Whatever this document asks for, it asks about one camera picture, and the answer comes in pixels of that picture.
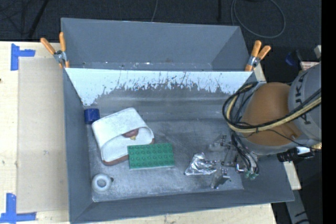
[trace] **clamp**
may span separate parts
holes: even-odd
[[[65,44],[65,39],[64,39],[64,33],[60,32],[59,33],[59,42],[61,44],[61,50],[56,51],[53,46],[49,43],[47,39],[44,37],[40,39],[41,43],[46,47],[48,52],[50,52],[56,61],[58,61],[59,66],[62,68],[63,66],[65,67],[70,67],[70,63],[66,54],[66,44]]]
[[[252,71],[256,68],[256,66],[260,63],[261,60],[264,59],[266,54],[271,50],[271,47],[269,45],[265,46],[261,49],[261,41],[256,40],[254,42],[254,46],[251,52],[251,56],[248,59],[247,65],[245,67],[245,71]]]

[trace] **crumpled foil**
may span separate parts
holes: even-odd
[[[217,171],[218,161],[206,160],[204,153],[197,153],[194,155],[189,167],[185,170],[184,174],[189,175],[211,175]]]

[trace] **blue tape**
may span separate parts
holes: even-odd
[[[17,221],[32,221],[36,219],[36,212],[27,214],[16,213],[16,195],[6,194],[6,212],[1,213],[0,223],[16,224]]]
[[[34,55],[35,50],[20,50],[19,46],[12,43],[10,70],[13,71],[19,69],[19,57],[33,57]]]

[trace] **gray bin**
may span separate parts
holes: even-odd
[[[70,61],[64,97],[71,223],[293,200],[274,156],[259,161],[252,181],[229,169],[231,181],[216,190],[209,177],[183,175],[193,154],[216,158],[207,146],[229,133],[223,103],[246,80],[256,81],[244,72],[249,54],[239,27],[62,18],[61,30]],[[101,117],[136,108],[156,142],[173,145],[175,166],[130,171],[128,161],[103,165],[84,120],[91,107]],[[114,178],[107,193],[91,188],[98,173]]]

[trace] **black tripod leg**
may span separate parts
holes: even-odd
[[[39,21],[40,21],[40,19],[42,17],[42,14],[43,14],[43,12],[44,12],[44,10],[45,10],[48,2],[49,2],[49,0],[44,0],[41,9],[39,10],[37,16],[35,17],[33,25],[32,25],[32,27],[31,27],[31,29],[29,31],[29,35],[28,35],[29,39],[32,39],[33,34],[34,34],[35,30],[36,30],[36,27],[37,27],[37,25],[38,25],[38,23],[39,23]]]

